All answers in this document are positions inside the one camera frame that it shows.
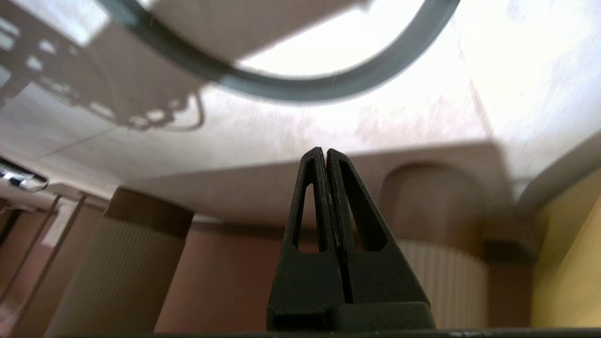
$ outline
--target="yellow wall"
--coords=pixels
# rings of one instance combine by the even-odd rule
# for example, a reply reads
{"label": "yellow wall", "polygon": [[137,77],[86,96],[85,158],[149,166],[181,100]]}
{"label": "yellow wall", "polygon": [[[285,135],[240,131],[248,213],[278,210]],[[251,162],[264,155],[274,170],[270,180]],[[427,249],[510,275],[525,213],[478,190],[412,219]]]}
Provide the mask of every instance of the yellow wall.
{"label": "yellow wall", "polygon": [[601,170],[538,217],[545,233],[535,277],[534,327],[601,326]]}

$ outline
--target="wall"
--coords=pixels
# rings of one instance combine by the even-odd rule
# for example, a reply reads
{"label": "wall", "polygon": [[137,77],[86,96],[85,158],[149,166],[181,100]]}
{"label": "wall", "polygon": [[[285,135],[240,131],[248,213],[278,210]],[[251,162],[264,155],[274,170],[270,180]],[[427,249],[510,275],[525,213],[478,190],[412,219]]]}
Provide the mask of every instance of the wall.
{"label": "wall", "polygon": [[13,338],[36,338],[44,334],[101,216],[100,210],[88,206],[82,207],[63,246],[47,270],[30,307],[22,314],[15,326]]}
{"label": "wall", "polygon": [[490,263],[489,327],[529,327],[534,267]]}
{"label": "wall", "polygon": [[601,325],[601,169],[551,201],[539,215],[544,235],[535,276],[532,325]]}
{"label": "wall", "polygon": [[[42,234],[48,230],[54,218],[52,216],[49,219]],[[20,214],[3,246],[0,247],[0,290],[5,290],[7,287],[10,278],[23,260],[27,248],[43,220],[44,212],[22,212]],[[31,254],[10,289],[8,298],[11,302],[20,303],[25,299],[51,252],[52,249],[40,244],[39,241],[34,245]]]}
{"label": "wall", "polygon": [[281,240],[193,227],[155,331],[265,331]]}

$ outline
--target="brown cylinder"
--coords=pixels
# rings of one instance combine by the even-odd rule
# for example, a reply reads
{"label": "brown cylinder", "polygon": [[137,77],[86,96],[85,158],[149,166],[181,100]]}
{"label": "brown cylinder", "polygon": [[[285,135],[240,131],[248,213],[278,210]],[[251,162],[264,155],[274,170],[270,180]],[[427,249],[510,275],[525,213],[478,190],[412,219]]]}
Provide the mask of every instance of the brown cylinder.
{"label": "brown cylinder", "polygon": [[152,332],[192,216],[117,189],[45,336]]}

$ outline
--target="pink wall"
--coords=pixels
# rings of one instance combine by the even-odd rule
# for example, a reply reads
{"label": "pink wall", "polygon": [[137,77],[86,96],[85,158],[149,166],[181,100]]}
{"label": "pink wall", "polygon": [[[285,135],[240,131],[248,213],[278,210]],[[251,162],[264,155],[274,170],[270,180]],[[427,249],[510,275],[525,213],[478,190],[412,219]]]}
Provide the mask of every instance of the pink wall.
{"label": "pink wall", "polygon": [[192,228],[155,331],[265,331],[280,245]]}

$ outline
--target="dark gray ring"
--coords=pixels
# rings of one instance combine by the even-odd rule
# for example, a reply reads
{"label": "dark gray ring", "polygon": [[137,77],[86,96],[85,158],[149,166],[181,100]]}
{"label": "dark gray ring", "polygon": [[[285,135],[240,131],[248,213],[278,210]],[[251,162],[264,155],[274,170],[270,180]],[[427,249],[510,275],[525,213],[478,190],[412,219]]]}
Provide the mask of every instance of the dark gray ring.
{"label": "dark gray ring", "polygon": [[100,0],[100,3],[114,20],[140,40],[204,79],[271,99],[317,101],[359,93],[401,72],[436,39],[459,0],[424,1],[407,28],[380,54],[344,73],[317,79],[272,78],[231,67],[194,48],[153,20],[136,1]]}

